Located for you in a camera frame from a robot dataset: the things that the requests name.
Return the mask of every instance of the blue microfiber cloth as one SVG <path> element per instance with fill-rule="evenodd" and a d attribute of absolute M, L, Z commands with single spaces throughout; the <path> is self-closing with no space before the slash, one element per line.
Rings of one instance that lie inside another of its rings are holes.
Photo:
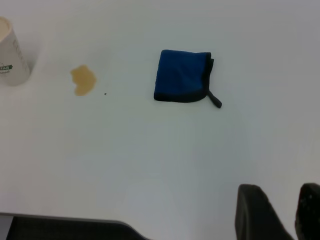
<path fill-rule="evenodd" d="M 210 92 L 210 73 L 214 65 L 210 52 L 163 50 L 156 75 L 154 99 L 191 103 L 207 95 L 217 108 L 222 103 Z"/>

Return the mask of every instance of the black strap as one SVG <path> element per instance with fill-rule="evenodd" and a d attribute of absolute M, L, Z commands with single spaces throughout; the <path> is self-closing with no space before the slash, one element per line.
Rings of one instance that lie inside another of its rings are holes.
<path fill-rule="evenodd" d="M 211 102 L 212 102 L 218 109 L 220 109 L 221 106 L 222 106 L 222 102 L 221 102 L 218 98 L 216 98 L 216 97 L 212 94 L 211 91 L 208 91 L 207 94 L 208 94 Z"/>

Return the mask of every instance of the dark gray edge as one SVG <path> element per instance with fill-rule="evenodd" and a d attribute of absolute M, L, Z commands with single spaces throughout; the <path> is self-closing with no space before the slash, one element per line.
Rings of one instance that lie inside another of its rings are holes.
<path fill-rule="evenodd" d="M 33 218 L 33 219 L 52 219 L 52 220 L 69 220 L 69 221 L 78 221 L 78 222 L 91 222 L 91 223 L 106 223 L 106 224 L 120 224 L 126 227 L 131 228 L 135 231 L 141 238 L 145 240 L 153 240 L 151 238 L 146 238 L 137 230 L 135 230 L 131 225 L 118 220 L 105 220 L 105 219 L 92 219 L 92 218 L 80 218 L 80 217 L 62 217 L 62 216 L 46 216 L 46 215 L 28 215 L 20 213 L 9 213 L 9 212 L 0 212 L 0 216 L 11 216 L 11 217 L 24 217 L 24 218 Z"/>

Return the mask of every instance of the brown stain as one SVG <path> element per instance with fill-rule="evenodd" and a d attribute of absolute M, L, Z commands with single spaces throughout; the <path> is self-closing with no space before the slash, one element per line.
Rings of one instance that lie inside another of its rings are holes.
<path fill-rule="evenodd" d="M 81 65 L 73 69 L 70 73 L 72 75 L 72 81 L 76 84 L 74 90 L 75 95 L 84 96 L 94 88 L 97 79 L 87 65 Z"/>

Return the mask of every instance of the black object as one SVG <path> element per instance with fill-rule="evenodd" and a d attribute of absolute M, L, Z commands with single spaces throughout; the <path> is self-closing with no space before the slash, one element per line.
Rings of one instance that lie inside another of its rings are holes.
<path fill-rule="evenodd" d="M 315 183 L 300 189 L 295 232 L 299 240 L 320 240 L 320 186 Z"/>
<path fill-rule="evenodd" d="M 267 195 L 260 187 L 249 184 L 238 188 L 235 232 L 237 240 L 293 240 Z"/>
<path fill-rule="evenodd" d="M 146 240 L 121 223 L 14 217 L 7 240 Z"/>

